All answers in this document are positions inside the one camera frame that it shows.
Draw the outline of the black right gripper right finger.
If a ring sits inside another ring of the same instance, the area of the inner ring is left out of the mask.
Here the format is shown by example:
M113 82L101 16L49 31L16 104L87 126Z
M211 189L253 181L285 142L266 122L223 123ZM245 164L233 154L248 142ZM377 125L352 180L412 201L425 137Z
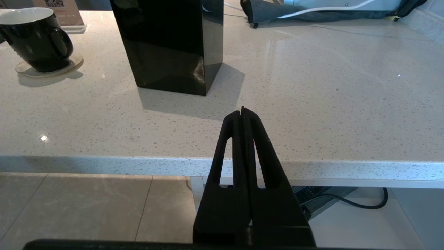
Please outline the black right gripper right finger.
M259 116L243 108L252 245L315 245L303 210Z

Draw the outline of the round pale coaster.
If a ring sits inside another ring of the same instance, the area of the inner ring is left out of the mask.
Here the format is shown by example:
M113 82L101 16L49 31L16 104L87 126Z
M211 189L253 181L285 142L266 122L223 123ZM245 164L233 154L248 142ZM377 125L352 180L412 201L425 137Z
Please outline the round pale coaster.
M30 66L27 62L21 61L16 65L15 71L18 74L29 78L49 78L65 74L78 66L80 67L83 61L84 61L83 56L80 53L75 52L73 55L69 57L69 65L59 70L55 70L52 72L38 72L35 70L35 68L32 68L32 66Z

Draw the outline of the black mug white inside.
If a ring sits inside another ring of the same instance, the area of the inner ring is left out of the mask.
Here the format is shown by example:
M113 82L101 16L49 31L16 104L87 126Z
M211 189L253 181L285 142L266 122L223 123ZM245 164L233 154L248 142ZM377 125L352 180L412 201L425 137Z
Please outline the black mug white inside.
M52 9L32 7L2 13L0 34L38 72L53 72L70 64L73 43Z

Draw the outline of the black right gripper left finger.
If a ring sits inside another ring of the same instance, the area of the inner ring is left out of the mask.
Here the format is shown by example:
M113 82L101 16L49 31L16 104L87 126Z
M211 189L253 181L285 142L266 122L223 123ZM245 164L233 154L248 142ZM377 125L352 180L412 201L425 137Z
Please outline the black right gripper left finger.
M227 141L232 139L233 188L220 186ZM193 243L246 243L250 208L240 136L240 112L222 124L211 169L193 225Z

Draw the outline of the black tissue box white lid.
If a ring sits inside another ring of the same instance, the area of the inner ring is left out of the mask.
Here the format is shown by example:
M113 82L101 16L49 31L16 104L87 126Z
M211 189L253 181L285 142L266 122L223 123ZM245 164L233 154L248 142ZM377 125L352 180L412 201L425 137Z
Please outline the black tissue box white lid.
M109 0L136 85L206 95L223 62L224 0Z

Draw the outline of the QR code acrylic sign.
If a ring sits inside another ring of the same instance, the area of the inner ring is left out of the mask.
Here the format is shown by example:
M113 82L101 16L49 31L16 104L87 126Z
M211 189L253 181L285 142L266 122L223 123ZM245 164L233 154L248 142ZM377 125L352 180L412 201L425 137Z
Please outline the QR code acrylic sign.
M68 34L83 34L84 24L76 0L32 0L35 7L45 7L54 11L62 29Z

